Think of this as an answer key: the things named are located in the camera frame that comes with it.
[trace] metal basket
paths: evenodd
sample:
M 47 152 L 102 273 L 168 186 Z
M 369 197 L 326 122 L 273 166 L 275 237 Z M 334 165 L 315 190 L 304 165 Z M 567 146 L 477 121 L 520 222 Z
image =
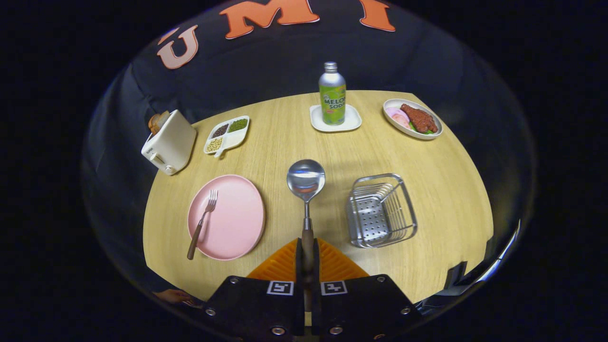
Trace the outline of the metal basket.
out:
M 394 173 L 356 180 L 348 199 L 347 214 L 350 242 L 361 248 L 407 240 L 418 229 L 406 186 Z

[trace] letter m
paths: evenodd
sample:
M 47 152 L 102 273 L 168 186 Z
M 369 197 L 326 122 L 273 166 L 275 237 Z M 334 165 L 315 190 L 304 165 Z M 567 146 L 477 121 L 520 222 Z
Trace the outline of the letter m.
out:
M 260 27 L 270 26 L 278 10 L 281 10 L 281 18 L 277 23 L 281 25 L 313 23 L 319 20 L 319 16 L 310 9 L 308 0 L 270 0 L 266 5 L 243 1 L 219 13 L 228 18 L 230 32 L 226 34 L 226 39 L 234 39 L 254 30 L 253 26 L 245 23 L 245 18 Z

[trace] melon soda bottle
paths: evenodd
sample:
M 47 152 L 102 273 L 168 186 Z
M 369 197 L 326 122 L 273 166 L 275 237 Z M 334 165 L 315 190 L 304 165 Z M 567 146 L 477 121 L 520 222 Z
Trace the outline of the melon soda bottle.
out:
M 319 79 L 323 122 L 328 125 L 340 125 L 344 123 L 346 109 L 346 81 L 338 74 L 336 62 L 325 62 L 324 67 L 325 73 Z

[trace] wooden table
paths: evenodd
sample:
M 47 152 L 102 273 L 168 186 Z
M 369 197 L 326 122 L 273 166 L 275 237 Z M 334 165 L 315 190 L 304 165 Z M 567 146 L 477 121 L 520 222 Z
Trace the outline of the wooden table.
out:
M 316 237 L 339 248 L 370 275 L 390 275 L 412 302 L 442 290 L 448 269 L 460 262 L 468 262 L 469 272 L 482 261 L 493 234 L 482 179 L 445 123 L 443 134 L 431 141 L 407 136 L 388 123 L 382 104 L 395 98 L 424 104 L 404 92 L 348 91 L 347 103 L 358 110 L 363 123 L 340 133 L 311 126 L 309 107 L 319 104 L 319 93 L 255 103 L 193 124 L 198 137 L 188 166 L 173 176 L 159 171 L 150 190 L 143 223 L 148 267 L 203 300 L 227 276 L 246 276 L 300 235 L 303 204 L 285 178 L 292 163 L 314 159 L 326 172 L 325 187 L 310 204 Z M 241 115 L 251 118 L 243 144 L 226 150 L 221 159 L 204 154 L 211 129 Z M 394 245 L 357 248 L 349 242 L 348 194 L 357 178 L 381 173 L 404 179 L 419 229 L 414 238 Z M 244 176 L 260 191 L 266 209 L 264 234 L 239 259 L 217 261 L 197 251 L 194 260 L 188 260 L 190 202 L 206 182 L 225 174 Z

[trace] pink plate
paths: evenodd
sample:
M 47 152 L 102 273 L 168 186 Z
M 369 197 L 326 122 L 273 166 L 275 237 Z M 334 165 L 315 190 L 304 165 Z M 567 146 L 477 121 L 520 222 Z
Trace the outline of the pink plate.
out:
M 190 204 L 190 238 L 207 207 L 210 190 L 218 191 L 218 202 L 215 210 L 205 216 L 197 249 L 217 260 L 233 260 L 247 254 L 264 231 L 264 204 L 258 189 L 247 178 L 238 175 L 210 180 Z

